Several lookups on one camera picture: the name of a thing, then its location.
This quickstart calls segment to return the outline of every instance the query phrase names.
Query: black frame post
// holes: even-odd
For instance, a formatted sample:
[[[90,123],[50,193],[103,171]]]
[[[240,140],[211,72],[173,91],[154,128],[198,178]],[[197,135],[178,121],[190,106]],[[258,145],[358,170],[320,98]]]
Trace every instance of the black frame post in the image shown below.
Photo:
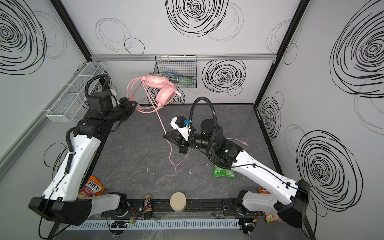
[[[71,17],[69,16],[69,14],[68,14],[67,10],[65,9],[61,0],[50,0],[50,1],[51,1],[52,5],[54,6],[54,8],[56,9],[56,12],[59,14],[64,25],[67,27],[68,31],[70,32],[73,40],[77,44],[77,47],[79,47],[85,60],[86,61],[92,61],[91,52],[87,48],[87,45],[85,45],[84,40],[80,36],[80,33],[77,31],[75,25],[72,22]]]
[[[277,67],[280,64],[280,61],[283,59],[284,53],[287,50],[287,47],[291,41],[291,38],[293,34],[296,31],[297,26],[300,23],[301,17],[303,16],[305,10],[307,9],[307,6],[309,4],[310,0],[301,0],[299,3],[299,6],[296,9],[296,12],[292,18],[292,21],[288,27],[287,32],[285,33],[285,36],[283,38],[283,41],[281,42],[281,45],[279,47],[279,50],[277,51],[277,57],[274,63],[272,63],[271,68],[268,71],[268,74],[264,80],[263,86],[261,87],[261,90],[259,94],[257,95],[255,105],[256,108],[259,106],[260,102],[262,101],[262,98],[266,92],[266,89],[268,88],[269,83],[271,82]]]

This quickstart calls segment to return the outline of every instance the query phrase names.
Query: black wire basket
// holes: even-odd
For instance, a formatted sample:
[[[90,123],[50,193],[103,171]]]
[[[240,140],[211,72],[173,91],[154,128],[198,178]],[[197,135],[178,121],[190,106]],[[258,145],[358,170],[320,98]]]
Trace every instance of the black wire basket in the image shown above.
[[[197,87],[196,56],[156,56],[155,59],[154,74],[168,77],[170,82],[180,88]]]

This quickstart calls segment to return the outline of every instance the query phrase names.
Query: orange snack packet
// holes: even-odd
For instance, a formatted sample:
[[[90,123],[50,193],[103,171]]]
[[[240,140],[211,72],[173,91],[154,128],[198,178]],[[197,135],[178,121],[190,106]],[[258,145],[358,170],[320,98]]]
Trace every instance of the orange snack packet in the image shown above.
[[[105,187],[96,177],[90,176],[88,182],[79,191],[79,198],[101,196]]]
[[[259,188],[257,189],[259,191],[259,193],[261,194],[271,194],[268,190],[266,190],[265,188]],[[265,218],[266,218],[266,221],[267,222],[274,222],[274,221],[281,221],[281,218],[279,218],[279,216],[277,214],[272,214],[270,212],[266,212],[265,213]]]

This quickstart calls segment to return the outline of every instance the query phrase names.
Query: green object in basket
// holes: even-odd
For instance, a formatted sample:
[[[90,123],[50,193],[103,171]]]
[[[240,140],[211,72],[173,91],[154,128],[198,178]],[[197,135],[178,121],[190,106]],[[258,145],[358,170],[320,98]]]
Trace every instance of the green object in basket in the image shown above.
[[[218,166],[215,166],[214,170],[214,177],[236,177],[235,176],[235,171],[232,169],[222,169]]]

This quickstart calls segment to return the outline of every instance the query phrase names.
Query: dark marble work surface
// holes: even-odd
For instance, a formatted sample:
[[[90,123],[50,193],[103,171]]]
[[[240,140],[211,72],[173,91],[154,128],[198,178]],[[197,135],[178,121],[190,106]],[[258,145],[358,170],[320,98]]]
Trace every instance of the dark marble work surface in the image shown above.
[[[224,137],[247,142],[243,148],[264,165],[275,169],[267,145],[251,105],[215,106],[218,124]],[[189,118],[190,106],[165,106],[159,111],[164,127],[172,131],[172,117]],[[208,106],[197,106],[194,127],[200,133],[200,123],[212,114]],[[135,111],[111,132],[93,171],[106,186],[107,192],[123,192],[128,199],[142,199],[151,193],[155,199],[170,198],[183,192],[187,198],[236,198],[242,189],[257,192],[258,184],[235,173],[236,178],[213,177],[214,165],[198,150],[193,150],[178,167],[169,162],[170,147],[163,139],[163,129],[156,113]],[[176,165],[185,157],[173,145],[172,161]]]

